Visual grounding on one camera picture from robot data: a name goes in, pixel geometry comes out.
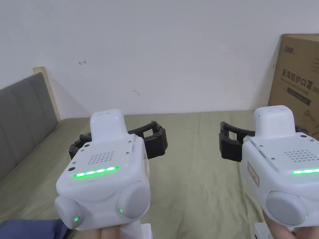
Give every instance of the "green led light strip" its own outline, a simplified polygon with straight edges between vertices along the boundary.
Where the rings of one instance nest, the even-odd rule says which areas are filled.
[[[292,171],[291,173],[292,174],[319,173],[319,169],[297,170],[297,171]]]
[[[110,167],[110,168],[106,168],[106,169],[98,169],[98,170],[95,170],[95,171],[88,171],[88,172],[85,172],[85,173],[77,173],[77,174],[74,174],[73,177],[82,177],[82,176],[85,176],[85,175],[92,175],[92,174],[95,174],[95,173],[103,173],[103,172],[107,172],[107,171],[114,171],[115,169],[118,169],[119,167]]]

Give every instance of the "red sticker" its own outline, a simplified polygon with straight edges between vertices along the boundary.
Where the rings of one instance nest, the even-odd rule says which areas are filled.
[[[259,187],[259,177],[249,163],[248,163],[248,172],[250,173],[251,177],[253,178],[257,186]]]

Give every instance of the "round gray button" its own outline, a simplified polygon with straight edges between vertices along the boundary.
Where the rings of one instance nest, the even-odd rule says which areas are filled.
[[[308,216],[301,198],[286,192],[270,192],[266,198],[266,207],[275,219],[288,226],[298,226]]]

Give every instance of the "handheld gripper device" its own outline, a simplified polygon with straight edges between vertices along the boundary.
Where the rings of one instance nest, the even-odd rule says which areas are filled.
[[[319,225],[319,142],[299,132],[285,106],[259,108],[254,118],[256,131],[221,122],[222,157],[241,162],[242,174],[271,220],[290,231]],[[255,235],[272,238],[266,223],[255,224]]]
[[[92,115],[91,141],[77,151],[56,183],[55,207],[68,228],[82,231],[122,225],[121,239],[152,238],[151,225],[139,221],[151,198],[144,140],[148,138],[147,145],[153,148],[158,138],[166,140],[165,129],[154,121],[152,125],[160,131],[144,138],[139,129],[151,128],[135,130],[141,137],[129,134],[120,110]]]

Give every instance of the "finger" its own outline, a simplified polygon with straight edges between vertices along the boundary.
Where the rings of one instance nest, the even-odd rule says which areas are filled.
[[[274,239],[296,239],[296,237],[285,227],[275,223],[263,211],[263,217]]]
[[[102,229],[101,239],[119,239],[119,238],[120,238],[120,226],[114,226],[114,227]]]
[[[100,239],[101,238],[101,229],[93,229],[82,232],[83,239]]]
[[[319,227],[311,227],[307,239],[319,239]]]

